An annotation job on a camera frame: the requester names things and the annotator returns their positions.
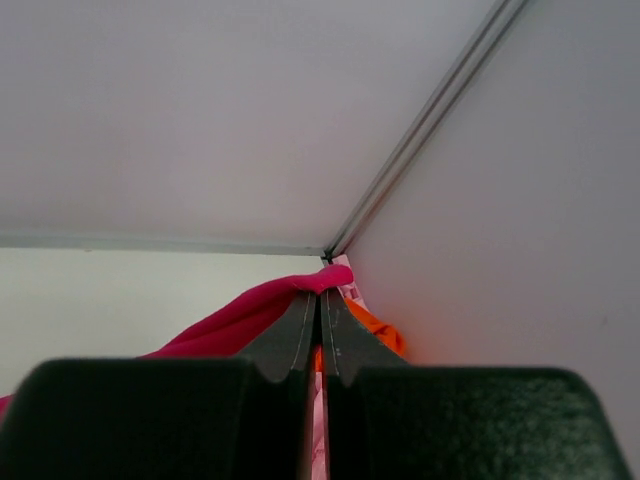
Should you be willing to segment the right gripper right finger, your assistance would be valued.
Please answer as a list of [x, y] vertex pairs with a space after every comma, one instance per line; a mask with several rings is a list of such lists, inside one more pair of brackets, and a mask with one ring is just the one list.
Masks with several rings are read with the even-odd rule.
[[320, 325], [327, 384], [348, 388], [363, 368], [408, 366], [355, 318], [337, 289], [320, 296]]

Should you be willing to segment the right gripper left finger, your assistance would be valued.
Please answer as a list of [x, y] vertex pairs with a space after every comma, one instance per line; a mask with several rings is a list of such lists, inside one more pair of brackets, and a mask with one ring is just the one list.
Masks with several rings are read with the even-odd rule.
[[309, 292], [295, 294], [285, 312], [235, 358], [250, 361], [271, 383], [304, 374], [312, 350], [316, 299]]

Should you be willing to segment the magenta t shirt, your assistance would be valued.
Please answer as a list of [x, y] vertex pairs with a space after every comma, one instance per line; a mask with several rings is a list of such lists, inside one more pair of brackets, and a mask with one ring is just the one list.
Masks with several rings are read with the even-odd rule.
[[354, 280], [346, 266], [269, 280], [241, 293], [155, 351], [139, 356], [55, 358], [38, 365], [15, 393], [1, 398], [1, 425], [59, 426], [76, 417], [101, 420], [138, 391], [129, 374], [163, 361], [231, 357], [279, 320], [300, 294], [322, 294]]

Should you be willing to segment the orange t shirt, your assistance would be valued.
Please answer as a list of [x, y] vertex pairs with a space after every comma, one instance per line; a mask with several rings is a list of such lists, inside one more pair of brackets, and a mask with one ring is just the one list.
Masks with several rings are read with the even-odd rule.
[[406, 358], [407, 343], [398, 329], [375, 317], [362, 301], [356, 301], [347, 297], [345, 297], [343, 301], [350, 314], [371, 334], [396, 355], [403, 359]]

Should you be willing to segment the pink t shirt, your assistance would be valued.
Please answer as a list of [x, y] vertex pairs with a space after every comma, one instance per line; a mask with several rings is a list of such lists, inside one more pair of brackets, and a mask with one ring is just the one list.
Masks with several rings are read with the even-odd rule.
[[[348, 311], [360, 322], [357, 313], [362, 308], [361, 295], [355, 281], [338, 288]], [[311, 450], [311, 474], [312, 480], [329, 478], [328, 470], [328, 433], [326, 427], [328, 407], [325, 401], [325, 388], [323, 383], [323, 355], [320, 348], [316, 349], [313, 377], [313, 421], [312, 421], [312, 450]]]

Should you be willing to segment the rear aluminium frame rail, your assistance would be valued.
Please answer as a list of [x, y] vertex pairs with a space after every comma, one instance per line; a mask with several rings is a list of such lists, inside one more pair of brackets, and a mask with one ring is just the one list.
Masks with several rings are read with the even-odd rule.
[[73, 236], [1, 235], [2, 248], [155, 251], [215, 254], [256, 254], [323, 257], [321, 247], [225, 244], [150, 238], [90, 238]]

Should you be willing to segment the right aluminium frame post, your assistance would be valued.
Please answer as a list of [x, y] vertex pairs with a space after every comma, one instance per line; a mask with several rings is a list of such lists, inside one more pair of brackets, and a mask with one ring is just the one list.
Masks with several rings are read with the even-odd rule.
[[346, 253], [362, 236], [528, 6], [527, 0], [494, 2], [345, 222], [323, 248], [324, 260], [331, 262]]

